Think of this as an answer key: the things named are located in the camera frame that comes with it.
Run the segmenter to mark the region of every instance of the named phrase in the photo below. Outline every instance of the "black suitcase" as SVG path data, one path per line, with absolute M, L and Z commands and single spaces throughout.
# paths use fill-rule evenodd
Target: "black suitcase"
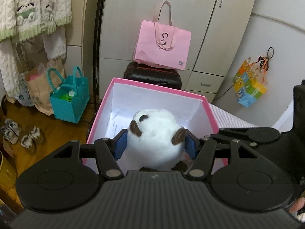
M 180 75 L 176 70 L 153 68 L 134 61 L 127 66 L 124 78 L 179 90 L 182 86 Z

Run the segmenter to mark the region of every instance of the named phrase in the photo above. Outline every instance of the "cable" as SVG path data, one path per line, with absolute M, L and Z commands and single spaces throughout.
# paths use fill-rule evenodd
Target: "cable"
M 222 97 L 223 95 L 225 95 L 233 86 L 234 86 L 234 84 L 233 84 L 230 88 L 228 88 L 228 90 L 227 90 L 225 93 L 223 93 L 221 96 L 219 96 L 218 98 L 214 99 L 213 101 L 216 101 L 216 100 L 218 100 L 220 97 Z

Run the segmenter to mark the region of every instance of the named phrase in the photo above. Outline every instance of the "plush toy ear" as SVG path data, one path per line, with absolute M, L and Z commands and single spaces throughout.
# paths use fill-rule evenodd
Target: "plush toy ear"
M 177 145 L 180 144 L 184 141 L 186 136 L 186 129 L 184 127 L 181 127 L 178 131 L 176 131 L 176 133 L 174 134 L 174 136 L 172 137 L 172 143 L 173 145 Z
M 140 131 L 138 124 L 135 121 L 130 122 L 130 131 L 132 131 L 135 135 L 140 137 L 142 135 L 142 132 Z

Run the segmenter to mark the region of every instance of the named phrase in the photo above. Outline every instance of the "black eye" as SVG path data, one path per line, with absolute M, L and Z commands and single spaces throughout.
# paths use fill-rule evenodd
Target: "black eye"
M 148 119 L 148 116 L 147 115 L 142 115 L 139 119 L 139 121 L 143 121 L 143 120 L 146 120 Z

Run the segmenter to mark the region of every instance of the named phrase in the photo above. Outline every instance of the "white knit sweater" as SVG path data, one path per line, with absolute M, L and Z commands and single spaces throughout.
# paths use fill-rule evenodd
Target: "white knit sweater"
M 18 95 L 20 85 L 13 46 L 8 38 L 15 43 L 40 33 L 50 34 L 56 25 L 65 25 L 71 20 L 71 0 L 0 0 L 0 69 L 10 97 Z M 62 40 L 53 42 L 61 44 L 55 46 L 57 49 L 65 47 Z

